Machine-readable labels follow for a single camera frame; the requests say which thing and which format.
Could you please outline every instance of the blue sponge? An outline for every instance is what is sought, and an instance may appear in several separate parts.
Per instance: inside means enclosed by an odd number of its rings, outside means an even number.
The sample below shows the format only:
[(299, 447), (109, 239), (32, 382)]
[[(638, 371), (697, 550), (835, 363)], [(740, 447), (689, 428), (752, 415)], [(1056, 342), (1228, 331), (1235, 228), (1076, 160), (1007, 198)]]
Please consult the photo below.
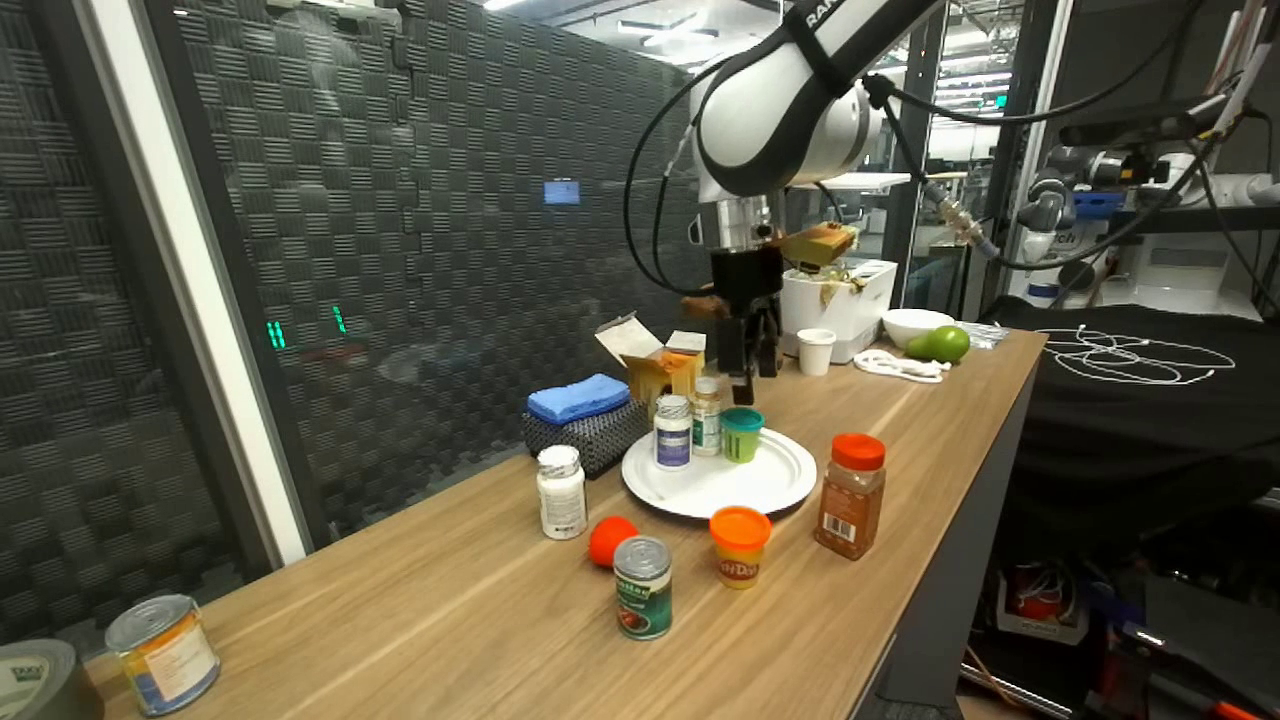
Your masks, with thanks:
[(545, 425), (575, 425), (586, 415), (616, 411), (634, 401), (628, 384), (595, 371), (564, 388), (529, 392), (529, 411)]

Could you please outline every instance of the wooden table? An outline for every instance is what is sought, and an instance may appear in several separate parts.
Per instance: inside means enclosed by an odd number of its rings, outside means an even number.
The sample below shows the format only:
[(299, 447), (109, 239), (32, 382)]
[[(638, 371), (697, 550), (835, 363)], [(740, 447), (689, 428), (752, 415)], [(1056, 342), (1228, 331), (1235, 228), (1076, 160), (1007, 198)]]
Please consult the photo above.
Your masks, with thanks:
[[(586, 539), (540, 538), (532, 459), (514, 457), (208, 605), (223, 673), (184, 717), (953, 717), (1042, 345), (1015, 331), (938, 388), (854, 368), (765, 384), (768, 425), (820, 474), (843, 428), (890, 439), (863, 560), (812, 539), (812, 498), (776, 528), (765, 575), (733, 592), (699, 526), (646, 511), (607, 474), (590, 517), (628, 511), (678, 556), (673, 634), (628, 639), (613, 575)], [(114, 656), (89, 673), (109, 717), (136, 717)]]

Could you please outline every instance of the can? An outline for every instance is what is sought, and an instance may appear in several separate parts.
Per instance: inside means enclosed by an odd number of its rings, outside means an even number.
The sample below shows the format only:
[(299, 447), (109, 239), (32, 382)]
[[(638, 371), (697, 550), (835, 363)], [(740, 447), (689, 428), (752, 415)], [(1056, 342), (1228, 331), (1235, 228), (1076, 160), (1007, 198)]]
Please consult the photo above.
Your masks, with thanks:
[(673, 630), (673, 550), (657, 538), (628, 538), (613, 556), (616, 630), (651, 639)]
[(171, 717), (197, 703), (219, 676), (191, 598), (152, 598), (109, 624), (109, 654), (144, 717)]

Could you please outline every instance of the orange bottle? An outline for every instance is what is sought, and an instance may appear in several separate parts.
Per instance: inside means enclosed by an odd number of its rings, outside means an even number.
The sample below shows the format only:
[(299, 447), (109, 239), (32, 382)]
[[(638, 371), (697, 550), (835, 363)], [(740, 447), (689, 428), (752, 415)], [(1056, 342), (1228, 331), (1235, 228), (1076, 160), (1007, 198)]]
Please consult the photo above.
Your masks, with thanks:
[(886, 500), (886, 443), (863, 433), (840, 433), (826, 476), (818, 539), (859, 560), (875, 544)]

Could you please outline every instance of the white plate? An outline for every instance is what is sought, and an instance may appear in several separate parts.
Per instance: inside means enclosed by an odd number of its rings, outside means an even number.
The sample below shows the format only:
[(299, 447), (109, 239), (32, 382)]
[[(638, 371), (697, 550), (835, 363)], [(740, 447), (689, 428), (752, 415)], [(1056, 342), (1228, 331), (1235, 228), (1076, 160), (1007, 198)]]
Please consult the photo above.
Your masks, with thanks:
[(707, 521), (724, 506), (750, 506), (765, 517), (800, 510), (818, 484), (807, 447), (765, 428), (755, 459), (697, 457), (684, 469), (657, 466), (651, 433), (623, 457), (623, 488), (667, 517)]

